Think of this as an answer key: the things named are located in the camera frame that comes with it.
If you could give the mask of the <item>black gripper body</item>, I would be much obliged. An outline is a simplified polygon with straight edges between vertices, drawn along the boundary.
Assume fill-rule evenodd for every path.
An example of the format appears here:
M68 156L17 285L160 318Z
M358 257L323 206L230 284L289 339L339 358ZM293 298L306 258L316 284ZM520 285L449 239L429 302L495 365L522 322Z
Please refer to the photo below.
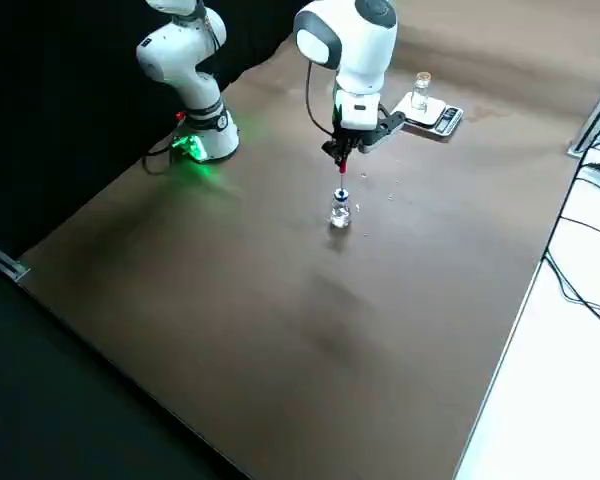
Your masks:
M378 122L379 93L356 94L335 85L333 90L334 139L346 145L374 130Z

